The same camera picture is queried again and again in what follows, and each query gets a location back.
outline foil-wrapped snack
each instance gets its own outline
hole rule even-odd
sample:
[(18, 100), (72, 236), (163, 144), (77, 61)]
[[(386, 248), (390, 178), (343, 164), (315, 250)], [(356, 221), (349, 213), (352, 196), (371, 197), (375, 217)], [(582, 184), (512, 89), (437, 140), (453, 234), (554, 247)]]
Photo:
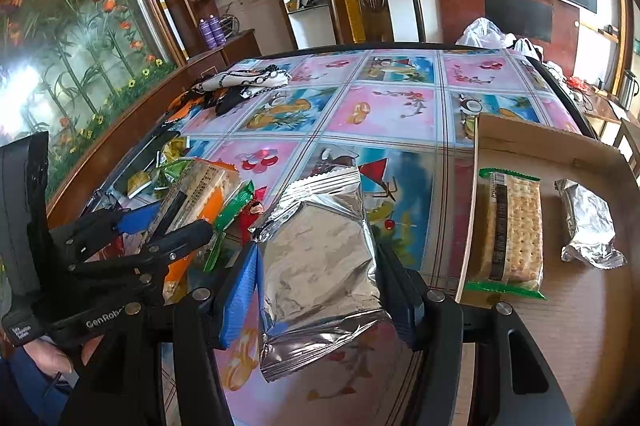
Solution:
[(570, 242), (562, 248), (562, 259), (572, 259), (598, 269), (625, 265), (625, 255), (613, 247), (616, 230), (609, 205), (595, 193), (569, 179), (556, 181), (564, 209)]
[(267, 381), (388, 319), (357, 168), (290, 184), (250, 231), (264, 266), (260, 369)]

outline cardboard box lid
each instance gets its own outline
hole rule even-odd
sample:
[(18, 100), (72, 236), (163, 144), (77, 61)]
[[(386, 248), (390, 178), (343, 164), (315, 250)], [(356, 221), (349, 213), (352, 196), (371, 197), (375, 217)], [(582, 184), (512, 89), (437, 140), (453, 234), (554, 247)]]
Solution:
[[(554, 371), (579, 425), (600, 424), (638, 380), (640, 305), (640, 190), (620, 152), (593, 139), (516, 119), (482, 114), (476, 125), (476, 173), (501, 167), (541, 178), (543, 212), (542, 293), (547, 300), (513, 295), (510, 301)], [(602, 271), (562, 262), (566, 231), (554, 181), (571, 178), (609, 203), (616, 247), (629, 265)], [(475, 210), (465, 254), (470, 277), (484, 238), (486, 192), (474, 192)], [(462, 302), (491, 304), (496, 295), (463, 292)], [(470, 396), (473, 366), (465, 356), (459, 398)], [(456, 422), (463, 417), (456, 415)]]

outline cracker package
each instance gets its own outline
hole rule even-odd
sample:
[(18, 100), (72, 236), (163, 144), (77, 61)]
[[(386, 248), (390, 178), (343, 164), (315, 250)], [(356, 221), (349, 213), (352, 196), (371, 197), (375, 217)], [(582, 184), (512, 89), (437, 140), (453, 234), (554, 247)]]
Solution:
[(496, 168), (479, 174), (489, 179), (487, 232), (479, 270), (465, 288), (544, 299), (540, 179)]

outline wooden shelf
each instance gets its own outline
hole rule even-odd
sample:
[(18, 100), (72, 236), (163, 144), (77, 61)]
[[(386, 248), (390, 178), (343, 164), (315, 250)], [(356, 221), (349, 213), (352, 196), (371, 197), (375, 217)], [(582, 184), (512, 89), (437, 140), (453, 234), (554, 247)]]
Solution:
[(295, 11), (287, 12), (287, 14), (295, 14), (295, 13), (303, 12), (303, 11), (312, 11), (313, 9), (317, 9), (319, 7), (329, 7), (329, 5), (327, 3), (319, 3), (318, 5), (314, 5), (313, 7), (300, 7), (299, 9), (296, 9)]

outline green candy wrapper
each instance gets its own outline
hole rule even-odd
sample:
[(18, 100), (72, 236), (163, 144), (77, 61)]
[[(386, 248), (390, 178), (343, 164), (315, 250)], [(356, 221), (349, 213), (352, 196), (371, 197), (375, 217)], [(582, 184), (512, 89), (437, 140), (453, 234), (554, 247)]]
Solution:
[(217, 232), (225, 231), (225, 229), (231, 225), (236, 219), (236, 216), (238, 216), (244, 207), (254, 198), (254, 192), (253, 181), (249, 181), (240, 187), (236, 196), (229, 201), (218, 215), (218, 218), (216, 218), (213, 225)]
[(225, 229), (231, 225), (244, 207), (253, 200), (254, 192), (254, 183), (252, 181), (247, 182), (243, 186), (240, 186), (236, 195), (228, 202), (222, 211), (220, 211), (218, 218), (216, 218), (213, 223), (213, 227), (218, 237), (209, 250), (204, 267), (202, 268), (204, 272), (210, 272), (216, 266), (216, 262), (220, 257), (222, 241), (226, 236)]

